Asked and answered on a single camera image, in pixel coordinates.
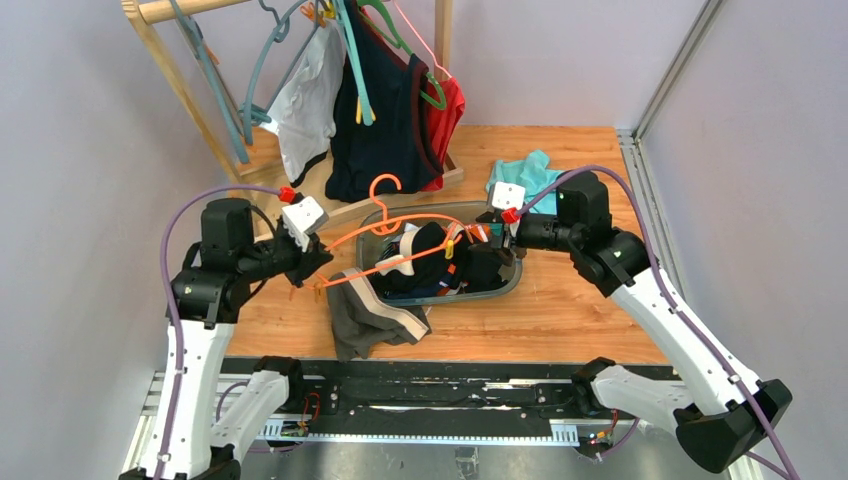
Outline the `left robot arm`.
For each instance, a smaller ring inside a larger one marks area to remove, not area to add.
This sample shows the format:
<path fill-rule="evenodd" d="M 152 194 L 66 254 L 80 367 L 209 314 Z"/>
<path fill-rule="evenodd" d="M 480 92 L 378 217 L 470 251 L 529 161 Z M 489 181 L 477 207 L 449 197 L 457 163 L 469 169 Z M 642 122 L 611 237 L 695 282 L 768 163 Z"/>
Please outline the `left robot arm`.
<path fill-rule="evenodd" d="M 241 308 L 253 286 L 285 275 L 296 287 L 332 256 L 316 232 L 327 214 L 311 196 L 286 194 L 271 238 L 254 237 L 255 205 L 241 198 L 209 202 L 201 239 L 182 269 L 166 276 L 168 358 L 149 443 L 124 479 L 238 479 L 269 417 L 305 399 L 302 364 L 265 356 L 220 418 L 215 391 Z"/>

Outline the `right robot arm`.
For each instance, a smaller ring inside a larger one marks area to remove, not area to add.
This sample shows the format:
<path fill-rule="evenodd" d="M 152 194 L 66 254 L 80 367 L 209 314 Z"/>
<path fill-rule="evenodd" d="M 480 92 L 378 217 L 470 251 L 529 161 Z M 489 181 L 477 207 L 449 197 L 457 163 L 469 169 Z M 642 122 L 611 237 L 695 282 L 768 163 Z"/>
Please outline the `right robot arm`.
<path fill-rule="evenodd" d="M 671 285 L 644 233 L 613 224 L 603 167 L 560 175 L 545 193 L 551 214 L 517 184 L 496 182 L 481 221 L 499 252 L 566 253 L 579 276 L 634 319 L 663 352 L 676 379 L 653 380 L 599 357 L 572 377 L 584 415 L 614 411 L 672 434 L 702 469 L 720 473 L 750 456 L 775 428 L 792 395 L 780 380 L 763 380 L 709 331 Z"/>

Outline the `orange hanger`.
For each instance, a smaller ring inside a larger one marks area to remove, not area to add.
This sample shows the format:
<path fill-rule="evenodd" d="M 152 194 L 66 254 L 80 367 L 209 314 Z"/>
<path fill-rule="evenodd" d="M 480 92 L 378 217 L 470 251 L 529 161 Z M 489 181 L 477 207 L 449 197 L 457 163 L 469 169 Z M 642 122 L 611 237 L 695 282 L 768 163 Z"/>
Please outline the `orange hanger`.
<path fill-rule="evenodd" d="M 348 233 L 346 233 L 345 235 L 339 237 L 338 239 L 333 241 L 329 246 L 326 247 L 326 250 L 328 252 L 336 250 L 342 244 L 347 243 L 347 242 L 349 242 L 353 239 L 356 239 L 364 233 L 371 233 L 371 234 L 378 236 L 378 237 L 383 237 L 383 236 L 393 237 L 395 235 L 398 235 L 398 231 L 404 226 L 404 224 L 408 220 L 415 220 L 415 219 L 447 220 L 449 222 L 448 226 L 450 227 L 450 229 L 446 233 L 445 238 L 442 240 L 442 242 L 435 247 L 431 247 L 427 250 L 424 250 L 424 251 L 416 253 L 416 254 L 403 256 L 400 259 L 393 260 L 392 262 L 381 265 L 381 266 L 375 266 L 375 267 L 368 269 L 368 270 L 365 270 L 361 273 L 357 273 L 357 274 L 354 274 L 354 275 L 351 275 L 351 276 L 345 276 L 345 277 L 343 277 L 342 279 L 339 279 L 339 280 L 329 280 L 328 278 L 324 277 L 322 274 L 315 273 L 315 276 L 318 278 L 318 280 L 313 285 L 306 284 L 304 286 L 304 288 L 306 290 L 310 290 L 310 291 L 313 292 L 314 300 L 315 300 L 316 303 L 318 303 L 321 300 L 323 293 L 330 287 L 340 285 L 340 284 L 343 284 L 343 283 L 349 283 L 353 280 L 363 278 L 363 277 L 367 277 L 368 275 L 371 275 L 373 273 L 389 269 L 390 267 L 403 265 L 405 263 L 411 264 L 413 260 L 425 257 L 427 255 L 431 255 L 431 254 L 434 254 L 434 253 L 437 253 L 437 252 L 443 252 L 444 257 L 447 260 L 450 260 L 455 253 L 455 245 L 456 245 L 455 233 L 456 232 L 461 232 L 465 237 L 468 238 L 469 241 L 471 241 L 473 239 L 473 236 L 468 232 L 468 228 L 467 228 L 466 224 L 463 224 L 458 219 L 451 217 L 451 216 L 448 216 L 448 215 L 437 214 L 437 213 L 423 213 L 423 214 L 409 214 L 409 215 L 391 217 L 389 215 L 388 205 L 383 200 L 380 200 L 378 198 L 378 196 L 376 195 L 376 188 L 382 181 L 391 181 L 395 185 L 397 190 L 400 190 L 400 188 L 402 187 L 402 183 L 401 183 L 400 179 L 396 175 L 389 174 L 389 173 L 380 174 L 371 182 L 371 184 L 369 186 L 369 200 L 373 204 L 375 204 L 379 207 L 380 213 L 381 213 L 381 220 L 377 221 L 377 222 L 370 223 L 370 224 L 366 224 L 365 226 L 361 226 L 361 227 L 359 227 L 355 230 L 351 230 Z"/>

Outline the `dark grey cream-band underwear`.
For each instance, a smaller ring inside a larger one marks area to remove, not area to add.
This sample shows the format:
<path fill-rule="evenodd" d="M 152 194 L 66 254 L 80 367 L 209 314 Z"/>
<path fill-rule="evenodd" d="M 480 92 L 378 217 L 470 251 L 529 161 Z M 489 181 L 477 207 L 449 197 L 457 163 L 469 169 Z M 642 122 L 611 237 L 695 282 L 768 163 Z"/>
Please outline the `dark grey cream-band underwear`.
<path fill-rule="evenodd" d="M 330 278 L 338 283 L 326 289 L 338 361 L 367 359 L 379 343 L 414 345 L 431 333 L 421 307 L 386 304 L 360 273 L 358 268 L 343 270 Z"/>

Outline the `teal clip hanger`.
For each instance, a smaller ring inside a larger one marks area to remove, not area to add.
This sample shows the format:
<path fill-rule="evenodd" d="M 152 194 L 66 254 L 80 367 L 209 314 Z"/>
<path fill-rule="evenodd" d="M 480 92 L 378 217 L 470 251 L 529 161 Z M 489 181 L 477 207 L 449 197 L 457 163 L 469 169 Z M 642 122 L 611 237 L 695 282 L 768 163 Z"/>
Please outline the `teal clip hanger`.
<path fill-rule="evenodd" d="M 345 57 L 341 64 L 340 85 L 334 100 L 334 119 L 352 113 L 357 125 L 373 126 L 376 122 L 374 104 L 366 85 L 364 44 L 359 40 L 359 27 L 354 20 L 354 1 L 313 1 L 319 23 L 335 22 Z"/>

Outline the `grey-blue clip hanger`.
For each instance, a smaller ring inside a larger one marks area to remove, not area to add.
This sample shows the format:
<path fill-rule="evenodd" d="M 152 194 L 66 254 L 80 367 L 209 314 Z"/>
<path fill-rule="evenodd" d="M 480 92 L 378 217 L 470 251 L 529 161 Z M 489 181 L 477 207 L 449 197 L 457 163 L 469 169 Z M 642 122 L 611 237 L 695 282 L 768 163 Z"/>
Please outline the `grey-blue clip hanger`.
<path fill-rule="evenodd" d="M 238 126 L 239 118 L 234 101 L 220 75 L 216 62 L 212 58 L 211 51 L 203 38 L 202 31 L 198 23 L 183 11 L 178 1 L 170 0 L 169 4 L 215 98 L 236 158 L 240 164 L 247 164 L 249 162 L 249 156 L 244 145 L 243 131 Z"/>

